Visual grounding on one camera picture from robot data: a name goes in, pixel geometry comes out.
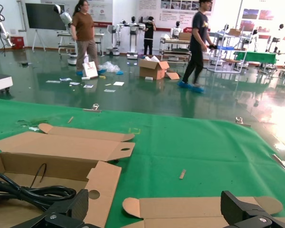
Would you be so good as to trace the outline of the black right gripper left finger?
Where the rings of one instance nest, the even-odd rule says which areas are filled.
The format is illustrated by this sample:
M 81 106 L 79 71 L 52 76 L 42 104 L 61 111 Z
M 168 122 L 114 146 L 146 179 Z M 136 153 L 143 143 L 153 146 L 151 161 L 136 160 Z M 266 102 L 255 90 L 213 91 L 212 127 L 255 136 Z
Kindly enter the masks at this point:
M 87 212 L 88 190 L 82 189 L 72 199 L 55 202 L 42 215 L 14 228 L 95 228 L 84 222 Z

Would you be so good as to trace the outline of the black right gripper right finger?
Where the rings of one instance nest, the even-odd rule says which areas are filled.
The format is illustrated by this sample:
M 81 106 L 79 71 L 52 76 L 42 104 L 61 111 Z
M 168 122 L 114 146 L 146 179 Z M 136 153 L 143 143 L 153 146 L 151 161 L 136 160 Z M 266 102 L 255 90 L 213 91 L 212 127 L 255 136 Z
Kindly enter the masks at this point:
M 229 228 L 285 228 L 262 207 L 240 201 L 230 191 L 222 191 L 220 209 Z

